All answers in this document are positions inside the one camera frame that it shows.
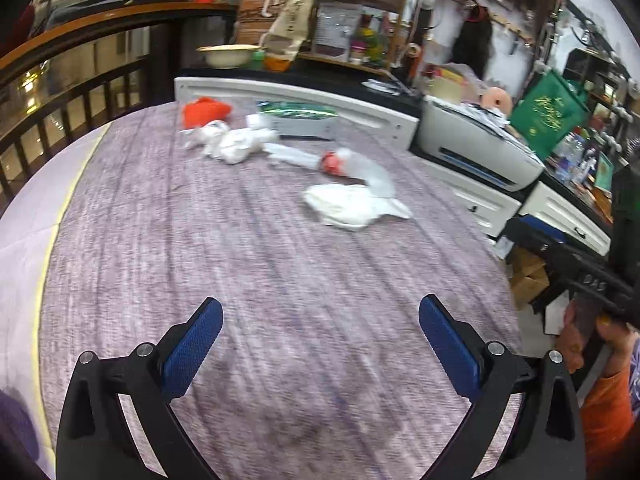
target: metal screw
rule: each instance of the metal screw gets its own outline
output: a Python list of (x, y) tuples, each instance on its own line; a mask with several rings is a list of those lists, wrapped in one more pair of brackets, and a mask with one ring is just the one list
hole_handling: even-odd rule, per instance
[(487, 345), (487, 349), (493, 355), (502, 355), (504, 354), (504, 346), (500, 343), (493, 341)]
[(146, 357), (153, 351), (154, 346), (151, 343), (142, 343), (142, 345), (136, 348), (136, 354), (138, 354), (140, 357)]
[(83, 365), (85, 365), (85, 364), (87, 364), (87, 363), (88, 363), (91, 359), (93, 359), (93, 358), (94, 358), (94, 353), (93, 353), (93, 352), (91, 352), (90, 350), (87, 350), (86, 352), (82, 352), (82, 353), (80, 354), (80, 357), (79, 357), (79, 359), (78, 359), (78, 360), (79, 360)]
[(551, 359), (555, 363), (562, 362), (562, 354), (558, 350), (552, 350), (549, 352), (549, 359)]

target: yellow trim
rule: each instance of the yellow trim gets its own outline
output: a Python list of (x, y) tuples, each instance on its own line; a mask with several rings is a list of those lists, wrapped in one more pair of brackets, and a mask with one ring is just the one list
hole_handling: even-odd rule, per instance
[(56, 219), (56, 223), (52, 226), (51, 239), (49, 240), (49, 246), (47, 247), (47, 252), (44, 257), (42, 272), (40, 273), (40, 280), (38, 281), (38, 288), (36, 290), (36, 309), (34, 313), (34, 323), (33, 323), (33, 335), (31, 339), (31, 370), (33, 373), (33, 383), (34, 383), (34, 391), (36, 392), (36, 399), (39, 402), (36, 402), (37, 413), (36, 413), (36, 432), (39, 438), (42, 438), (42, 442), (40, 443), (46, 450), (49, 455), (48, 459), (51, 462), (52, 466), (55, 466), (56, 456), (53, 453), (53, 446), (51, 443), (51, 435), (49, 434), (49, 426), (47, 425), (47, 417), (44, 413), (44, 403), (42, 402), (42, 390), (40, 387), (40, 313), (42, 310), (42, 299), (44, 297), (44, 285), (47, 280), (47, 273), (49, 271), (49, 261), (51, 258), (51, 253), (53, 251), (53, 245), (58, 238), (58, 231), (60, 230), (60, 222), (62, 222), (62, 218), (65, 215), (67, 208), (69, 207), (69, 203), (71, 202), (71, 197), (76, 190), (76, 186), (80, 181), (80, 177), (84, 173), (86, 166), (89, 164), (92, 156), (94, 156), (95, 150), (100, 144), (100, 141), (104, 137), (104, 134), (110, 128), (111, 123), (105, 124), (102, 126), (102, 133), (95, 139), (94, 146), (91, 151), (88, 153), (86, 160), (82, 164), (80, 171), (78, 171), (78, 176), (69, 187), (69, 191), (67, 193), (65, 202), (63, 203), (62, 208), (60, 209), (58, 218)]

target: white printer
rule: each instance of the white printer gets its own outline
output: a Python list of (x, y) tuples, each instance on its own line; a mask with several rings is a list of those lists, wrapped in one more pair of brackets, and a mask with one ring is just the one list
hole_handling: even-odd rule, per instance
[(483, 114), (466, 105), (425, 97), (418, 145), (426, 153), (505, 190), (527, 187), (542, 173), (544, 164)]

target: person's arm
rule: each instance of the person's arm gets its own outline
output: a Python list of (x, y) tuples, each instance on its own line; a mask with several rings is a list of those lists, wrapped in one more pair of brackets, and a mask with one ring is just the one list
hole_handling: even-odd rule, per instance
[[(570, 373), (584, 365), (582, 350), (586, 344), (573, 324), (574, 317), (575, 309), (570, 305), (565, 314), (564, 328), (556, 342)], [(612, 347), (612, 354), (602, 377), (580, 410), (590, 477), (610, 461), (634, 424), (628, 381), (635, 335), (626, 325), (613, 321), (606, 314), (598, 316), (596, 329)]]

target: orange sleeve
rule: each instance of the orange sleeve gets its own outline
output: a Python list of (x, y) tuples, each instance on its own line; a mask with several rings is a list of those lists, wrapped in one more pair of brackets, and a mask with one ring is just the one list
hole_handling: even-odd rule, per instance
[(633, 427), (628, 382), (628, 367), (599, 379), (580, 410), (588, 476), (606, 466)]

